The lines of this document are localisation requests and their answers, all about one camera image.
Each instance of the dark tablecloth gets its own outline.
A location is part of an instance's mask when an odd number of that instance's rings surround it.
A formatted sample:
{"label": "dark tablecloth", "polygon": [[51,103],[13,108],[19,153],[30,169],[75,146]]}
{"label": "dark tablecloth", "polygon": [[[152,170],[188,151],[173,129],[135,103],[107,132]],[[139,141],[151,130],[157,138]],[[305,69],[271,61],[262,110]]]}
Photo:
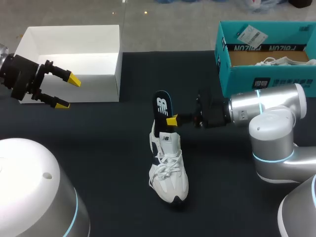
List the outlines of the dark tablecloth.
{"label": "dark tablecloth", "polygon": [[[277,210],[296,185],[257,176],[246,127],[178,129],[190,184],[183,210],[148,186],[153,93],[167,90],[176,113],[191,112],[203,86],[221,96],[213,51],[125,53],[119,103],[54,110],[20,105],[1,88],[0,139],[28,138],[51,150],[85,202],[91,237],[280,236]],[[300,146],[316,145],[315,105],[308,99],[295,127]]]}

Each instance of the teal box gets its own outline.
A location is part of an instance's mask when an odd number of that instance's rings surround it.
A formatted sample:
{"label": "teal box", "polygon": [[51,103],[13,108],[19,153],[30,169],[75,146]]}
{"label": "teal box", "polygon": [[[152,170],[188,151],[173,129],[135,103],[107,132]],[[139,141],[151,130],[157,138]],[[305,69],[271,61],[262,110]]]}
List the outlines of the teal box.
{"label": "teal box", "polygon": [[[258,48],[237,39],[248,25],[268,35]],[[225,97],[289,83],[301,84],[307,97],[316,97],[316,66],[232,66],[231,51],[300,51],[305,52],[309,60],[316,59],[316,22],[222,21],[215,47]]]}

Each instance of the open cardboard box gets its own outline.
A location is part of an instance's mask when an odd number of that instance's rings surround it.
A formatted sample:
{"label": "open cardboard box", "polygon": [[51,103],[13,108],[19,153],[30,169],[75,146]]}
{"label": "open cardboard box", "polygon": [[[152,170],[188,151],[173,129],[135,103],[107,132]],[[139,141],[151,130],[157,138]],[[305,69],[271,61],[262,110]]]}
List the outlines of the open cardboard box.
{"label": "open cardboard box", "polygon": [[[238,40],[248,25],[268,35],[253,48]],[[220,22],[215,58],[222,91],[232,94],[299,83],[308,97],[316,97],[316,66],[255,66],[268,57],[308,62],[316,59],[316,22]]]}
{"label": "open cardboard box", "polygon": [[[68,102],[119,101],[122,52],[118,25],[29,27],[15,54],[73,72],[81,87],[45,75],[45,94]],[[36,103],[26,95],[21,103]]]}

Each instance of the floor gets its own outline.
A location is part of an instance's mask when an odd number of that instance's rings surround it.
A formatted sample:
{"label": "floor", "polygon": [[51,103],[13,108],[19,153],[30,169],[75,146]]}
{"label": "floor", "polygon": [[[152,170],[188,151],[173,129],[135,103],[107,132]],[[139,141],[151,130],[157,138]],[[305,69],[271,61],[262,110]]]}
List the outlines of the floor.
{"label": "floor", "polygon": [[0,42],[14,52],[28,26],[119,24],[125,52],[212,50],[220,20],[316,20],[316,1],[266,13],[248,12],[240,1],[0,0]]}

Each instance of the white sneaker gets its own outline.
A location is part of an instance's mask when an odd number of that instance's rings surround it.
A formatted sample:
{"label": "white sneaker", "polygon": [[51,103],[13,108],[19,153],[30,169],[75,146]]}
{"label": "white sneaker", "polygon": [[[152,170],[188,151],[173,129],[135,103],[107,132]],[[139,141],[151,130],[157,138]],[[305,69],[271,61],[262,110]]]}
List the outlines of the white sneaker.
{"label": "white sneaker", "polygon": [[257,63],[256,66],[273,66],[273,65],[281,65],[281,66],[288,66],[288,65],[316,65],[316,59],[312,59],[308,61],[307,63],[305,62],[297,62],[289,59],[288,57],[283,57],[279,59],[275,58],[266,58],[263,62]]}
{"label": "white sneaker", "polygon": [[188,195],[189,181],[184,169],[180,136],[178,133],[154,133],[155,122],[150,133],[150,146],[154,155],[149,171],[149,186],[159,197],[171,204],[180,204]]}

